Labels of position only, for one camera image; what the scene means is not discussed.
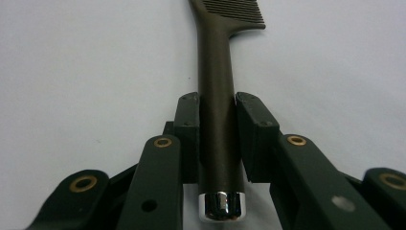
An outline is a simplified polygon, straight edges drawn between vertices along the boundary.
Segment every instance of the black comb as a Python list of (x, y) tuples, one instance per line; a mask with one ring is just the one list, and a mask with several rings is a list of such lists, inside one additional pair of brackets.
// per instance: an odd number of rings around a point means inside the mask
[(190, 0), (198, 32), (199, 215), (206, 221), (240, 220), (245, 193), (229, 38), (264, 29), (257, 1)]

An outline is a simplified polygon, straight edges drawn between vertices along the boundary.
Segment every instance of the comb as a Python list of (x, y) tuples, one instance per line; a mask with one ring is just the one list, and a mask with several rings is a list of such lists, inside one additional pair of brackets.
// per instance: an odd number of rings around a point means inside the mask
[(203, 221), (244, 218), (245, 193), (229, 39), (264, 29), (257, 1), (190, 0), (198, 39), (199, 216)]

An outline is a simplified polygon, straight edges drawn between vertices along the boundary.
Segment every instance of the comb teeth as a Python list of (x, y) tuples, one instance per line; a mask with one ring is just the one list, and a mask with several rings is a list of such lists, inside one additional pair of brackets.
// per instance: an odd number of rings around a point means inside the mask
[(239, 21), (263, 24), (256, 0), (203, 0), (208, 12)]

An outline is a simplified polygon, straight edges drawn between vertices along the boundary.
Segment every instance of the white surface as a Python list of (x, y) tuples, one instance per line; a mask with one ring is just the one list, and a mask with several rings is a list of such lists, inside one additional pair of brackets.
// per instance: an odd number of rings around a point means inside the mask
[[(338, 170), (406, 172), (406, 2), (259, 1), (267, 25), (232, 40), (236, 91), (282, 132), (312, 139)], [(196, 91), (186, 0), (0, 3), (0, 229), (22, 229), (57, 184), (138, 162), (145, 141)], [(202, 223), (186, 186), (184, 229), (281, 229), (268, 185), (247, 218)]]

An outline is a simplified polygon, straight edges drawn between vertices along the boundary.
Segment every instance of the white background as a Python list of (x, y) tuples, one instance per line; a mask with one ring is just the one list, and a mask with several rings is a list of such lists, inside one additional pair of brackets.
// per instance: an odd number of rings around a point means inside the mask
[[(237, 91), (338, 170), (406, 172), (406, 2), (259, 0), (265, 31), (231, 41)], [(27, 227), (71, 173), (113, 176), (197, 89), (188, 1), (0, 2), (0, 229)], [(268, 185), (248, 217), (206, 224), (186, 186), (184, 229), (281, 229)]]

